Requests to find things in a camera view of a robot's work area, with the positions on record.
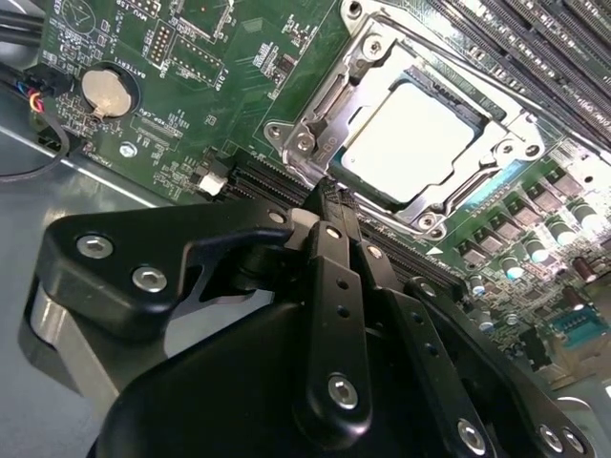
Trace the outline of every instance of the black metal arm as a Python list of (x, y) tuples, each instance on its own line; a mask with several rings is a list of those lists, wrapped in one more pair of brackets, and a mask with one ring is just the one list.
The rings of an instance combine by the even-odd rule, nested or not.
[[(397, 280), (355, 208), (323, 180), (290, 214), (243, 200), (52, 224), (36, 269), (45, 310), (128, 363), (157, 354), (192, 267), (206, 299), (276, 293), (116, 384), (95, 456), (594, 457), (444, 291)], [(46, 341), (75, 372), (66, 344)]]

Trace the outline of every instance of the colored wire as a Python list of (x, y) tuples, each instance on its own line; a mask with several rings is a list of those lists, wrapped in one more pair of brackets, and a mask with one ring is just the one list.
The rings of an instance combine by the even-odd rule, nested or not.
[(40, 100), (40, 95), (41, 94), (39, 92), (29, 93), (30, 108), (32, 108), (32, 111), (36, 113), (42, 113), (45, 111), (42, 100)]
[[(7, 93), (18, 97), (20, 100), (25, 101), (29, 99), (26, 94), (21, 94), (21, 91), (16, 88), (15, 84), (8, 84), (7, 82), (1, 79), (0, 89), (4, 89)], [(0, 183), (14, 183), (16, 181), (25, 181), (28, 179), (41, 177), (50, 172), (55, 167), (57, 167), (59, 164), (61, 164), (61, 161), (66, 158), (66, 156), (70, 152), (70, 139), (64, 128), (57, 120), (57, 118), (44, 112), (39, 113), (38, 116), (40, 116), (42, 120), (45, 121), (47, 125), (53, 129), (53, 131), (57, 135), (57, 138), (59, 138), (59, 151), (55, 154), (55, 156), (50, 162), (33, 170), (29, 170), (28, 172), (19, 172), (16, 174), (0, 175)]]
[(46, 113), (40, 113), (39, 116), (51, 127), (60, 141), (59, 151), (55, 154), (53, 159), (33, 170), (29, 170), (28, 172), (20, 172), (17, 174), (9, 174), (9, 175), (0, 175), (0, 183), (14, 183), (15, 181), (25, 181), (28, 179), (38, 178), (42, 175), (47, 174), (52, 169), (61, 164), (61, 161), (66, 158), (68, 153), (70, 152), (70, 139), (68, 138), (68, 134), (61, 124), (54, 116)]
[(26, 86), (23, 83), (18, 82), (17, 83), (17, 89), (24, 96), (28, 96), (28, 88), (26, 88)]

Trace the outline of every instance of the wire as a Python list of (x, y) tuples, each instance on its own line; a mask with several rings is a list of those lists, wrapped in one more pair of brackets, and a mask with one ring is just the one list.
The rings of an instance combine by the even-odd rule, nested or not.
[(21, 94), (23, 94), (24, 96), (28, 96), (28, 88), (26, 88), (26, 86), (23, 83), (19, 82), (16, 84), (16, 86)]
[(59, 164), (61, 164), (61, 161), (70, 152), (70, 139), (68, 138), (68, 134), (66, 134), (66, 131), (64, 131), (64, 128), (61, 127), (61, 124), (59, 124), (59, 121), (50, 114), (40, 113), (38, 115), (49, 125), (49, 127), (51, 127), (55, 131), (55, 133), (59, 137), (59, 151), (50, 162), (35, 169), (29, 170), (28, 172), (0, 175), (0, 183), (14, 183), (15, 181), (25, 181), (27, 179), (41, 177), (53, 170)]
[[(17, 85), (11, 85), (11, 84), (6, 83), (5, 81), (0, 80), (0, 89), (4, 89), (7, 93), (16, 96), (17, 98), (19, 98), (22, 101), (29, 99), (26, 94), (21, 93), (21, 90), (18, 89)], [(60, 142), (59, 151), (55, 154), (53, 159), (50, 162), (46, 163), (45, 165), (29, 170), (27, 172), (0, 175), (0, 184), (14, 183), (16, 181), (25, 181), (28, 179), (34, 179), (37, 177), (41, 177), (47, 174), (48, 172), (50, 172), (51, 170), (53, 170), (59, 164), (61, 164), (61, 161), (70, 152), (70, 147), (71, 147), (70, 139), (68, 138), (68, 134), (66, 133), (64, 128), (61, 127), (61, 124), (59, 123), (57, 118), (52, 116), (51, 114), (44, 113), (44, 111), (41, 113), (38, 113), (37, 115), (40, 116), (42, 120), (45, 121), (47, 125), (53, 129), (53, 131), (59, 138), (59, 142)]]
[(33, 112), (42, 113), (45, 111), (45, 106), (43, 105), (42, 100), (40, 100), (39, 92), (30, 91), (28, 93), (28, 98), (30, 99), (30, 108), (32, 108)]
[(42, 41), (42, 34), (40, 31), (18, 31), (16, 29), (0, 27), (0, 41), (12, 43), (13, 45), (38, 48)]
[(0, 10), (0, 25), (2, 26), (18, 27), (31, 31), (42, 31), (44, 23), (45, 20), (42, 17)]
[(0, 80), (4, 81), (11, 86), (16, 86), (20, 80), (24, 79), (24, 75), (22, 72), (14, 69), (13, 67), (0, 62)]

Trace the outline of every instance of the ram slot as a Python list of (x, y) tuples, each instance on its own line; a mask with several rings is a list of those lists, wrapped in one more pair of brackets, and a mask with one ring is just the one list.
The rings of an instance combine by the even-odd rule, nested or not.
[[(511, 29), (515, 37), (514, 42), (512, 42), (508, 38), (507, 33), (500, 33), (490, 27), (490, 24), (487, 24), (478, 17), (474, 11), (467, 8), (462, 2), (451, 0), (450, 3), (456, 10), (468, 17), (468, 20), (472, 21), (478, 29), (484, 31), (495, 42), (502, 44), (506, 48), (506, 52), (509, 52), (515, 60), (519, 61), (532, 74), (536, 75), (541, 82), (547, 83), (545, 85), (554, 92), (556, 97), (568, 101), (572, 109), (586, 119), (594, 129), (603, 134), (605, 138), (611, 139), (611, 130), (608, 123), (611, 105), (605, 103), (599, 91), (590, 87), (582, 77), (572, 71), (568, 65), (561, 62), (554, 53), (545, 49), (540, 40), (533, 38), (532, 35), (527, 38), (528, 31), (519, 24), (514, 16), (499, 8), (492, 1), (482, 1), (498, 19), (502, 20)], [(520, 50), (519, 45), (523, 45), (524, 49), (528, 51)], [(536, 53), (537, 55), (528, 57), (525, 54), (526, 52)], [(542, 68), (543, 65), (546, 65), (548, 70), (544, 70)], [(549, 72), (554, 72), (554, 77), (551, 77)]]

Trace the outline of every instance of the dimm slot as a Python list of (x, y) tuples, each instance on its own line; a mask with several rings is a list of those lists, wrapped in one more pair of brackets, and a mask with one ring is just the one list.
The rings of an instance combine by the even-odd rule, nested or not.
[[(607, 45), (611, 47), (611, 20), (605, 21), (604, 19), (597, 17), (580, 0), (563, 0), (563, 3), (572, 10), (577, 16), (579, 16), (585, 24), (587, 24), (598, 36), (606, 41)], [(604, 11), (602, 5), (598, 2), (589, 0), (588, 3), (592, 5), (592, 8), (598, 11)]]
[(528, 70), (524, 65), (515, 60), (506, 58), (507, 53), (500, 48), (494, 41), (482, 36), (476, 31), (476, 28), (461, 14), (459, 10), (453, 9), (449, 11), (447, 4), (442, 4), (436, 0), (430, 0), (430, 5), (437, 12), (450, 20), (453, 25), (474, 45), (484, 51), (494, 62), (502, 67), (515, 81), (523, 86), (529, 96), (534, 100), (539, 100), (542, 106), (553, 110), (564, 122), (575, 126), (574, 129), (582, 134), (591, 134), (590, 123), (586, 120), (588, 113), (584, 110), (572, 109), (567, 105), (562, 96), (550, 94), (550, 89), (541, 87), (540, 84), (533, 80), (529, 75)]
[[(461, 13), (463, 13), (468, 18), (469, 21), (473, 22), (474, 25), (479, 30), (486, 32), (492, 39), (494, 39), (498, 43), (506, 43), (505, 46), (507, 47), (507, 50), (505, 51), (509, 52), (511, 56), (514, 58), (514, 60), (519, 61), (522, 65), (528, 68), (528, 70), (532, 74), (538, 75), (539, 81), (543, 82), (546, 80), (550, 80), (549, 76), (540, 67), (538, 67), (531, 59), (527, 58), (524, 54), (522, 54), (522, 52), (516, 49), (516, 47), (512, 43), (509, 43), (505, 36), (503, 36), (502, 34), (494, 30), (491, 30), (491, 28), (488, 27), (487, 24), (483, 23), (483, 21), (481, 21), (479, 17), (477, 17), (471, 10), (467, 9), (463, 4), (458, 3), (455, 0), (452, 0), (451, 3), (453, 4), (453, 6), (456, 9), (458, 9)], [(536, 48), (536, 51), (538, 53), (548, 54), (548, 55), (543, 55), (543, 56), (549, 58), (550, 61), (554, 61), (553, 63), (550, 62), (551, 64), (550, 68), (555, 67), (555, 66), (556, 67), (561, 66), (561, 70), (556, 68), (557, 73), (565, 73), (569, 79), (576, 81), (580, 83), (581, 85), (583, 85), (583, 87), (585, 88), (585, 92), (587, 92), (591, 98), (598, 99), (600, 102), (600, 96), (598, 95), (598, 92), (591, 90), (591, 88), (588, 88), (588, 85), (585, 83), (585, 81), (579, 78), (574, 72), (570, 71), (570, 69), (568, 69), (567, 66), (564, 66), (561, 63), (559, 63), (556, 56), (551, 55), (547, 50), (543, 52), (541, 50), (541, 43), (538, 42), (536, 38), (535, 39), (524, 38), (526, 30), (524, 30), (524, 28), (521, 27), (517, 23), (515, 18), (512, 18), (506, 12), (499, 12), (497, 8), (493, 9), (492, 2), (487, 2), (484, 0), (483, 3), (485, 3), (487, 6), (490, 6), (491, 10), (493, 10), (494, 13), (497, 14), (497, 16), (499, 16), (499, 18), (505, 20), (506, 22), (509, 22), (508, 25), (512, 27), (515, 35), (519, 37), (519, 39), (522, 42), (524, 42), (525, 44), (528, 44), (529, 48)], [(566, 86), (571, 88), (571, 90), (574, 91), (575, 94), (579, 94), (581, 92), (581, 89), (579, 87), (573, 86), (572, 84), (567, 83)], [(590, 124), (594, 129), (596, 129), (606, 138), (611, 138), (611, 132), (609, 132), (608, 128), (606, 126), (601, 125), (599, 120), (596, 118), (596, 116), (590, 113), (590, 111), (586, 110), (584, 107), (582, 107), (575, 98), (567, 98), (566, 91), (563, 90), (559, 84), (550, 84), (548, 82), (548, 84), (546, 84), (546, 87), (549, 88), (552, 92), (554, 92), (558, 98), (563, 99), (565, 101), (568, 100), (568, 103), (571, 105), (572, 109), (576, 111), (577, 113), (579, 113), (584, 119), (588, 120), (588, 124)], [(597, 108), (601, 112), (600, 114), (605, 116), (604, 110), (602, 110), (600, 107), (597, 107)]]
[[(529, 10), (519, 0), (507, 0), (507, 3), (528, 21), (530, 26), (539, 26), (536, 32), (553, 43), (559, 52), (562, 52), (570, 59), (570, 62), (582, 62), (583, 65), (579, 66), (579, 69), (599, 86), (599, 88), (604, 91), (608, 89), (604, 78), (611, 72), (611, 66), (608, 65), (608, 62), (611, 61), (611, 53), (605, 50), (598, 40), (596, 40), (596, 38), (594, 38), (572, 14), (562, 7), (554, 8), (554, 6), (549, 5), (549, 2), (545, 2), (546, 8), (542, 5), (537, 6), (542, 13), (554, 20), (561, 32), (564, 33), (567, 38), (571, 39), (581, 52), (578, 52), (577, 48), (573, 49), (567, 46), (557, 33), (554, 33), (541, 22), (539, 17), (534, 13), (534, 10)], [(497, 5), (497, 7), (506, 8), (504, 5)]]

